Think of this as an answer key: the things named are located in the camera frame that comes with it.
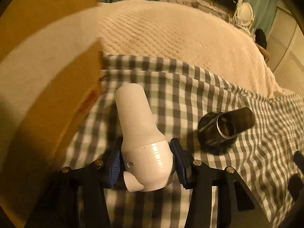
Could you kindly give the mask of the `round vanity mirror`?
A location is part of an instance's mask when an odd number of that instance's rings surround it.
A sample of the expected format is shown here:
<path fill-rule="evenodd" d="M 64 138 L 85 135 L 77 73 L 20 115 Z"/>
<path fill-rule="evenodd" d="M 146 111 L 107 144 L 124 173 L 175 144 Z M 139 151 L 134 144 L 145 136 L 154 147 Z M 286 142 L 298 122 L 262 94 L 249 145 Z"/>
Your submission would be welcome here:
<path fill-rule="evenodd" d="M 250 3 L 246 2 L 239 5 L 235 18 L 241 27 L 249 28 L 255 19 L 253 8 Z"/>

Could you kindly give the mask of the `teal curtain right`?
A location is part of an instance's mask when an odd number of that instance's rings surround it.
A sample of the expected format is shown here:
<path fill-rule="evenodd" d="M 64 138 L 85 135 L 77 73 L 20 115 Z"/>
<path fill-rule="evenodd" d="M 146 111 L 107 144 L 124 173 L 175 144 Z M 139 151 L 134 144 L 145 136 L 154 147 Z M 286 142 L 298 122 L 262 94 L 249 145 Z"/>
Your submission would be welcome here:
<path fill-rule="evenodd" d="M 254 29 L 261 29 L 268 38 L 275 18 L 278 0 L 243 0 L 251 5 L 255 19 Z"/>

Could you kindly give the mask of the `cream quilted blanket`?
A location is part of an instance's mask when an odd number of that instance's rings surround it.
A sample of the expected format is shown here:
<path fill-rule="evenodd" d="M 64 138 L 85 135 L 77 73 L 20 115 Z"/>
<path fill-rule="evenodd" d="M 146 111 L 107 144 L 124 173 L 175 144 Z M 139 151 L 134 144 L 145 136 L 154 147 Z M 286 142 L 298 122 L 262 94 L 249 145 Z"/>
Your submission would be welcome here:
<path fill-rule="evenodd" d="M 264 97 L 291 94 L 248 35 L 201 10 L 144 0 L 99 3 L 98 22 L 107 54 L 175 59 Z"/>

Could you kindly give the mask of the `checkered bed sheet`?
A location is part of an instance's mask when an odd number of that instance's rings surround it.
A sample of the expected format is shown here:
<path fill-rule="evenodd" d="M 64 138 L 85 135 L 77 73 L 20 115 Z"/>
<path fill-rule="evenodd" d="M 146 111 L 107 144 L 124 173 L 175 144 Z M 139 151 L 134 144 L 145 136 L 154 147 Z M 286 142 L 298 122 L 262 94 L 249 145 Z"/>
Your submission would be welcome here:
<path fill-rule="evenodd" d="M 140 84 L 158 129 L 210 167 L 234 167 L 257 198 L 272 227 L 293 205 L 287 184 L 299 172 L 293 161 L 303 151 L 303 99 L 298 95 L 264 98 L 187 63 L 149 57 L 105 55 L 102 93 L 74 135 L 66 166 L 81 168 L 102 156 L 121 134 L 114 93 L 122 85 Z M 195 130 L 211 111 L 249 107 L 256 125 L 242 133 L 225 155 L 201 151 Z"/>

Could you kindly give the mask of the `cardboard box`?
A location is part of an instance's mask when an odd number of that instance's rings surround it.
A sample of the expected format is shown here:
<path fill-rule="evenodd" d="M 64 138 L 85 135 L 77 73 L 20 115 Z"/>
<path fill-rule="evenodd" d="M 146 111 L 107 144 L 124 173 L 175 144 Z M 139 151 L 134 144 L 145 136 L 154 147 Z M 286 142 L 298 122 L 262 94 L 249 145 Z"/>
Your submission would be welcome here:
<path fill-rule="evenodd" d="M 1 15 L 1 212 L 24 227 L 101 92 L 98 0 L 11 0 Z"/>

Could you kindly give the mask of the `black bag on chair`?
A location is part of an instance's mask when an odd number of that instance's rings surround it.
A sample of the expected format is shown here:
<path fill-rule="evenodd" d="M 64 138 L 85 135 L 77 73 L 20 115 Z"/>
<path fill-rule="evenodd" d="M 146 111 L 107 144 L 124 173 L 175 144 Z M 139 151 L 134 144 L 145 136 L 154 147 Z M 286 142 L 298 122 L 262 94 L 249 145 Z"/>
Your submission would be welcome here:
<path fill-rule="evenodd" d="M 256 29 L 255 31 L 255 42 L 263 47 L 264 49 L 267 49 L 267 40 L 266 36 L 263 30 Z"/>

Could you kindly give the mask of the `white louvered wardrobe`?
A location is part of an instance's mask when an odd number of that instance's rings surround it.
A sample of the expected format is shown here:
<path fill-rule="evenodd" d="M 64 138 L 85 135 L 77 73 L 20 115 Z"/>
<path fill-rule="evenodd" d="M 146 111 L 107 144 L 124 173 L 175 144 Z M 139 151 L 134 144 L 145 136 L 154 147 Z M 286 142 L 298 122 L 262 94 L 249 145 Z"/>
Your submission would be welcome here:
<path fill-rule="evenodd" d="M 303 33 L 287 9 L 277 7 L 268 35 L 267 65 L 279 86 L 303 95 Z"/>

